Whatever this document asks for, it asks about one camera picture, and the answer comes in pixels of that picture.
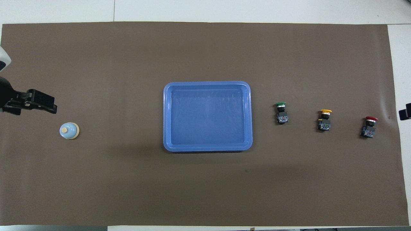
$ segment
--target blue tray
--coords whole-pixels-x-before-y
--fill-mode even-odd
[[[167,84],[163,143],[171,152],[249,149],[253,143],[250,86],[243,81]]]

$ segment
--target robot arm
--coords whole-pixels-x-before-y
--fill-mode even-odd
[[[0,71],[11,62],[10,57],[0,47]],[[27,92],[15,91],[8,80],[0,77],[0,112],[20,115],[22,109],[37,109],[48,111],[52,114],[57,113],[54,97],[35,89],[29,89]]]

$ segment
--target white table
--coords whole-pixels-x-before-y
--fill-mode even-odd
[[[404,109],[405,104],[411,102],[411,4],[405,0],[0,0],[0,27],[6,23],[108,21],[388,24],[397,110]],[[408,214],[411,215],[411,121],[398,123]],[[249,228],[110,226],[109,230],[211,231]]]

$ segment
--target brown tablecloth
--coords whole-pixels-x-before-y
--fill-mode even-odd
[[[58,113],[0,114],[0,225],[408,225],[385,25],[15,24],[1,45],[1,75]],[[229,80],[251,87],[253,146],[167,152],[163,87]]]

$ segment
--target blue dome object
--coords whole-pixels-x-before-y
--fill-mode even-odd
[[[60,135],[65,139],[74,139],[79,135],[80,129],[76,123],[68,122],[60,127]]]

